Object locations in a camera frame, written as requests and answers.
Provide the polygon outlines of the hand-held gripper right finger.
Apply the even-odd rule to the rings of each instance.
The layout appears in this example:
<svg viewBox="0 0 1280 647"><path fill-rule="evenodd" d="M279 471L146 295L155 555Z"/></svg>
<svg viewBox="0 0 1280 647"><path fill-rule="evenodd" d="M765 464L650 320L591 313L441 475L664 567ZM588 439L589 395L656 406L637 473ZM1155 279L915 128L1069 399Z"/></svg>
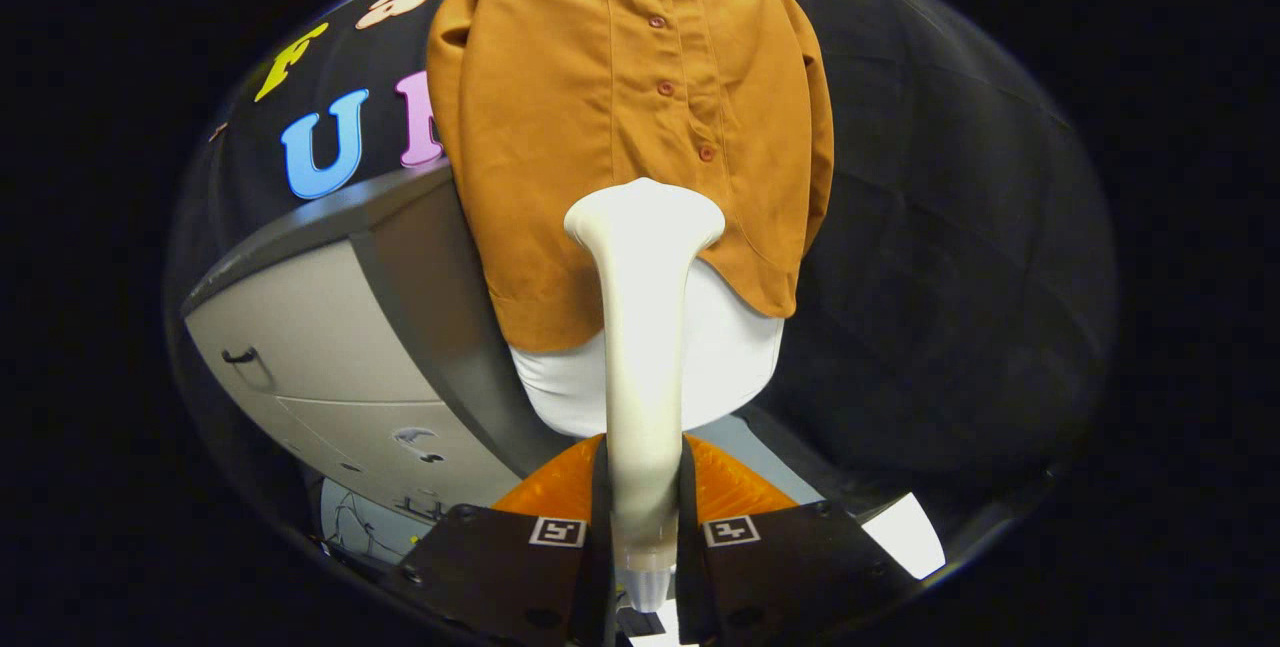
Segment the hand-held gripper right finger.
<svg viewBox="0 0 1280 647"><path fill-rule="evenodd" d="M684 437L678 466L678 641L823 646L918 597L922 583L827 500L703 519L710 445Z"/></svg>

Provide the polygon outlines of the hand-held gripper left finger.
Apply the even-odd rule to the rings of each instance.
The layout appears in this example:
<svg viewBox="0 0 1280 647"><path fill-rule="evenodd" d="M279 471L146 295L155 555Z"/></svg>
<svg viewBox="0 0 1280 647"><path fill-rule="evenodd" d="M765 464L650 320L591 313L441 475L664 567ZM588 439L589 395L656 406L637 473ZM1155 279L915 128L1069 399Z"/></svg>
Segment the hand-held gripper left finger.
<svg viewBox="0 0 1280 647"><path fill-rule="evenodd" d="M617 584L602 436L520 484L524 509L453 506L396 565L387 593L465 646L613 646Z"/></svg>

